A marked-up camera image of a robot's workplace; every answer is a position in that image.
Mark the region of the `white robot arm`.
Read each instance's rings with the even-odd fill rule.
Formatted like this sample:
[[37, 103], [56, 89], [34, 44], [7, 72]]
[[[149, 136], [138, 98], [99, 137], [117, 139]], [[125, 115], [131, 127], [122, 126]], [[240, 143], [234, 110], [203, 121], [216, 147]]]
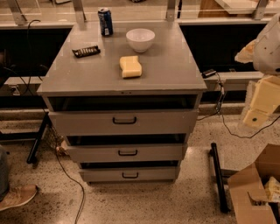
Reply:
[[243, 64], [252, 62], [263, 74], [258, 82], [248, 85], [245, 115], [242, 122], [258, 128], [280, 106], [280, 14], [266, 24], [256, 39], [249, 42], [234, 57]]

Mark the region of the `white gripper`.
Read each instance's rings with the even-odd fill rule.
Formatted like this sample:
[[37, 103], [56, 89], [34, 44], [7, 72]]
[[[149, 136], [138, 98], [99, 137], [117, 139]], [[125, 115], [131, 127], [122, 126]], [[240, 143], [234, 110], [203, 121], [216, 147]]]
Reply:
[[251, 128], [261, 127], [280, 105], [280, 78], [266, 76], [255, 84], [250, 108], [243, 123]]

